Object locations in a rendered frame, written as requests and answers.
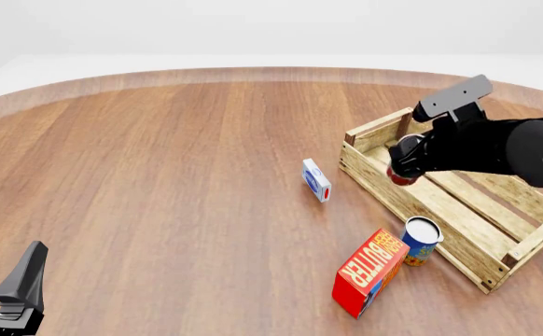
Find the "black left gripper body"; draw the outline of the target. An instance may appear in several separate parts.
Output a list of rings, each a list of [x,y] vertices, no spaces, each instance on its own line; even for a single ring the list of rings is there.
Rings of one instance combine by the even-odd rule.
[[[35,336],[43,313],[44,304],[0,304],[0,336]]]

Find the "grey plate on black stalk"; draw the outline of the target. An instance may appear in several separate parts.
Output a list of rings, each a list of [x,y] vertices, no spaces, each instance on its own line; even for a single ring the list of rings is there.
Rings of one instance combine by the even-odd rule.
[[[470,77],[420,100],[413,108],[412,117],[417,122],[428,122],[447,114],[453,122],[458,122],[461,117],[457,110],[467,105],[479,105],[479,99],[492,91],[493,85],[485,75]]]

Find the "red tomato sauce tin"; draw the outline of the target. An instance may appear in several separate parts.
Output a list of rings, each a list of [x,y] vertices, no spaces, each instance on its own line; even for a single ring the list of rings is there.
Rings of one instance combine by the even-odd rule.
[[[405,147],[414,147],[416,145],[423,145],[424,144],[424,136],[418,133],[409,134],[406,136],[403,136],[401,139],[399,139],[396,143],[396,145],[404,145]],[[397,184],[398,186],[409,186],[411,184],[414,184],[415,181],[419,177],[402,177],[399,175],[396,175],[396,173],[393,172],[392,168],[390,167],[390,161],[387,166],[386,170],[387,176],[390,178],[390,180]]]

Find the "wooden slat tray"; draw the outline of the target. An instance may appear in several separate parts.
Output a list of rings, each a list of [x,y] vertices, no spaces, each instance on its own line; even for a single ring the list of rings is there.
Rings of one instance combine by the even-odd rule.
[[[387,148],[429,125],[404,108],[347,131],[341,169],[401,220],[428,217],[445,240],[437,251],[483,293],[499,289],[543,249],[543,194],[519,178],[428,173],[408,187],[386,175]]]

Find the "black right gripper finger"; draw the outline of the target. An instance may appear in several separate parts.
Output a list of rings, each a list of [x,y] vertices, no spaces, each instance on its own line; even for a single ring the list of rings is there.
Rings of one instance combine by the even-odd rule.
[[[420,177],[425,173],[424,145],[405,147],[394,145],[388,148],[390,167],[402,177]]]

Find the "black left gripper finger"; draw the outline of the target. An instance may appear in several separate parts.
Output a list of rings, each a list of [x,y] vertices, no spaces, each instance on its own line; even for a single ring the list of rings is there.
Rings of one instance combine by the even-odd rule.
[[[13,271],[0,284],[0,313],[44,312],[43,275],[49,249],[33,241]]]

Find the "red butter box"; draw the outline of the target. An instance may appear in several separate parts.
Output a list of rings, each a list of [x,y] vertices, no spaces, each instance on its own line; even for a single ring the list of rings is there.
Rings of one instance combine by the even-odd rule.
[[[337,270],[332,298],[353,318],[360,318],[396,276],[409,251],[389,231],[375,231]]]

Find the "small white and blue box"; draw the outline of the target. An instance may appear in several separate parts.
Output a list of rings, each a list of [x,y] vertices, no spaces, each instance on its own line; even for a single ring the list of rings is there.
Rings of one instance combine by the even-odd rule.
[[[302,178],[320,203],[329,200],[331,183],[313,159],[305,159],[302,162]]]

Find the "blue soup tin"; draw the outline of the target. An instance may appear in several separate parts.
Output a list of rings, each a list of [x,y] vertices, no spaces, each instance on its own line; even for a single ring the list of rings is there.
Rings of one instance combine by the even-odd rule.
[[[410,217],[404,225],[400,240],[409,248],[404,262],[410,266],[422,266],[439,243],[444,240],[439,226],[427,217]]]

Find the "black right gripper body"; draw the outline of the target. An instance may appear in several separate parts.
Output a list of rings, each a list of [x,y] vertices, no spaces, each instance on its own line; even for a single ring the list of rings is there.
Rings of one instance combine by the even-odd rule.
[[[459,171],[455,140],[458,125],[456,122],[434,122],[431,131],[424,136],[426,173]]]

